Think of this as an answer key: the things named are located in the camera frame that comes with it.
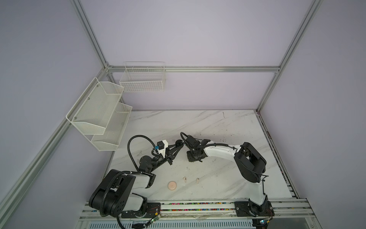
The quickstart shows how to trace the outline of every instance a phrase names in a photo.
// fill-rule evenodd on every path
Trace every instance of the metal extrusion bar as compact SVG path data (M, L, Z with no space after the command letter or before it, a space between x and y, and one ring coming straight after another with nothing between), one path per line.
M295 52L295 49L299 45L301 38L304 36L306 29L309 27L310 22L314 18L315 14L318 11L322 2L323 2L323 0L313 0L313 2L311 3L304 19L302 20L302 22L300 24L300 27L298 28L294 38L291 41L290 46L288 47L288 49L285 53L285 56L283 57L283 59L281 61L280 71L278 73L274 74L272 81L270 82L266 92L263 95L263 98L261 99L261 101L257 107L257 111L261 111L263 109L264 104L268 100L269 95L272 93L275 85L277 84L278 80L280 79L290 58L292 57L293 53Z
M109 66L109 72L124 72L125 66ZM279 66L165 66L166 72L278 72Z
M237 217L236 211L234 209L235 201L247 200L248 199L214 200L215 202L225 202L222 204L205 204L205 202L212 202L212 200L179 201L179 204L177 204L175 201L160 201L160 212L164 215L164 217L160 220L178 220L182 219L182 215L185 215L185 219L195 219L203 215L207 217L206 219L251 219L253 217ZM273 206L275 218L316 217L307 199L269 199L269 201ZM89 207L89 205L86 204L79 221L108 221L111 219L113 219L111 216L101 217L99 211Z
M80 0L70 0L70 1L73 7L75 8L76 14L78 15L81 25L83 26L85 33L88 36L89 41L98 56L100 63L102 64L102 66L106 68L108 66L107 61L105 60L102 49L100 48L97 38L93 32L92 26L90 25L90 22L86 16L83 5L81 4Z
M97 78L98 80L107 74L107 70L103 68ZM75 103L73 109L75 111L81 106L82 102L86 99L90 90L94 85L90 84L89 87L83 92L78 101ZM13 188L10 190L9 194L0 204L0 229L5 226L7 221L13 215L17 207L20 205L21 201L24 199L25 195L28 193L29 189L32 187L33 183L42 172L43 168L47 164L48 160L53 154L53 150L64 136L67 129L70 127L71 123L64 118L61 124L57 127L52 136L48 139L46 144L42 147L40 152L37 154L32 163L28 166Z
M263 130L263 133L266 136L266 139L268 141L268 144L269 144L269 146L272 149L273 155L274 155L274 157L275 157L275 159L277 161L277 164L278 164L280 170L282 171L282 174L283 174L286 182L290 184L290 186L292 188L292 192L295 194L296 198L299 198L299 194L296 191L295 186L294 186L294 184L292 183L292 181L290 179L290 176L288 175L288 172L286 170L286 167L283 164L283 161L281 160L281 157L280 157L280 155L279 155L279 153L278 153L278 151L277 151L277 149L275 147L275 144L273 143L273 140L272 140L272 138L271 138L271 136L270 136L270 134L268 132L268 129L267 129L266 125L264 124L264 121L262 119L262 116L261 116L261 114L259 112L257 112L257 119L258 119L259 124L261 125L261 128Z

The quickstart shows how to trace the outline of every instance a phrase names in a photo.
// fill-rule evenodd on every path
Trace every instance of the aluminum frame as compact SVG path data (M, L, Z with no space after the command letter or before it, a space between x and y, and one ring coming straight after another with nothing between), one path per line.
M125 66L108 66L110 72L124 72ZM165 66L165 72L279 72L279 66Z
M261 99L261 101L257 107L257 111L260 112L263 109L264 104L267 102L269 96L271 95L275 85L277 84L278 80L280 79L283 71L285 70L293 53L295 52L297 46L299 45L301 38L304 36L306 29L309 27L310 22L314 18L315 14L318 11L322 2L323 2L323 0L313 0L313 2L311 3L309 9L306 12L304 19L302 20L302 22L300 24L300 27L298 28L294 38L291 41L290 46L288 47L288 49L285 53L285 56L282 58L282 61L280 63L280 70L278 73L274 74L266 92L263 95L263 98Z
M98 57L101 65L103 66L103 68L99 72L97 78L101 79L104 76L108 76L111 82L115 82L114 78L112 76L112 73L124 71L125 70L124 66L110 66L108 64L108 62L106 61L104 54L101 50L101 47L96 39L96 36L93 32L90 22L86 16L86 13L82 6L81 1L80 0L70 0L70 1L71 1L71 4L73 5L73 7L75 8L76 14L88 36L88 39L89 39L94 51L97 54L97 57ZM258 120L266 135L266 138L269 141L270 146L275 154L275 157L277 156L276 160L277 160L281 170L286 175L286 177L284 176L284 178L286 181L288 181L288 184L290 184L291 187L293 188L293 192L296 197L298 197L298 194L297 194L296 190L294 189L291 179L288 176L287 171L285 170L283 162L282 162L281 158L279 157L276 148L274 147L274 144L272 142L270 135L268 134L268 130L266 129L264 122L260 116L260 111L263 109L264 104L266 103L268 97L270 96L271 92L273 91L274 86L278 82L282 72L284 71L290 58L292 57L293 53L295 52L296 47L298 46L306 29L308 28L311 20L314 18L321 3L322 3L322 0L313 0L303 21L301 22L300 27L298 28L298 30L296 32L296 35L294 36L289 48L287 49L285 56L282 59L280 66L166 66L167 72L274 72L272 81L271 81L270 85L268 86L265 94L263 95L263 98L261 99L261 101L257 107L257 112L258 112L257 117L258 117ZM90 86L83 92L81 97L78 99L78 101L76 102L76 104L73 107L74 109L76 109L78 106L81 105L82 101L85 99L84 97L88 94L87 92L90 90ZM41 173L41 171L47 164L48 160L51 158L55 147L57 146L57 144L59 143L59 141L65 134L65 132L67 131L67 129L70 127L70 125L71 124L66 120L66 118L61 122L61 124L58 126L58 128L55 130L55 132L52 134L52 136L49 138L49 140L46 142L46 144L37 154L36 158L32 161L32 163L29 165L29 167L25 170L25 172L16 182L16 184L11 189L11 191L8 193L8 195L5 197L5 199L1 202L1 204L0 204L0 229L4 227L4 225L7 223L7 221L10 219L10 217L13 215L14 211L19 206L20 202L24 199L25 195L28 193L28 191L31 188L31 186L33 185L34 181L37 179L37 177L39 176L39 174ZM108 170L108 167L112 161L113 155L114 155L114 151L112 151L112 153L111 153L111 159L109 160L109 162L106 166L106 171ZM316 228L321 228L320 224L318 223L317 219L315 218L315 215L313 217L311 217L311 219L312 219L312 221L308 222L309 225L315 224Z

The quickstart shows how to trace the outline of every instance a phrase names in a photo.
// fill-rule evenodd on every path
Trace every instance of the white arm segment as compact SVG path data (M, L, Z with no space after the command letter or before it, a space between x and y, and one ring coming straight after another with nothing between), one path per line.
M207 156L214 156L214 157L218 157L218 158L224 158L230 161L235 162L234 160L234 155L236 153L236 151L239 151L239 149L241 148L240 145L230 145L231 147L234 147L236 149L232 149L226 146L209 146L204 148L204 152Z
M143 202L143 198L141 196L135 195L133 193L131 193L128 196L126 205L124 206L123 210L124 211L138 211L141 208Z
M209 146L204 148L204 152L207 156L215 156L215 157L219 157L219 158L224 158L230 161L235 162L234 160L234 155L237 151L240 150L241 146L240 145L230 145L230 147L234 147L236 149L232 149L229 148L227 146ZM260 183L252 183L249 182L248 183L249 186L249 199L257 204L257 205L262 205L266 196L263 195L263 182Z
M128 196L126 205L124 206L124 211L138 211L141 208L143 198L141 196L135 195L132 192L136 188L146 188L149 184L150 177L144 174L136 174L134 185L132 186L132 190L130 195Z

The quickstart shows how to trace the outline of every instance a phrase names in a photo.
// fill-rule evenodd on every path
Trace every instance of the black mounting plate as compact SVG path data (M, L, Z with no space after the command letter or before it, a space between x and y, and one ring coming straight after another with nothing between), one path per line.
M142 218L153 218L155 213L160 212L160 203L147 203L146 214ZM121 218L141 218L137 211L124 211Z
M236 216L238 216L238 217L252 217L252 215L249 213L250 208L249 208L248 204L249 204L248 201L234 202ZM273 211L272 204L269 201L267 201L267 203L264 205L264 208L266 210L270 211L270 212L265 210L259 216L269 216L270 217L270 216L275 215L275 212Z

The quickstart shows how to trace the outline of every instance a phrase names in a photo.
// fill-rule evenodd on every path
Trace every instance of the white wire basket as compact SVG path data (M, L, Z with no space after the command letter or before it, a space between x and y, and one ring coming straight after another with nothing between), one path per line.
M119 84L124 92L156 92L164 91L164 62L125 62L124 71Z
M88 98L69 121L82 134L104 134L122 92L120 85L97 80Z
M124 129L130 117L132 107L123 103L117 103L116 109L112 114L111 120L103 135L94 135L91 143L99 151L115 151L121 142Z
M132 107L119 102L122 86L100 82L97 78L90 84L95 84L91 92L76 112L77 103L74 105L66 119L99 151L115 151L121 142Z

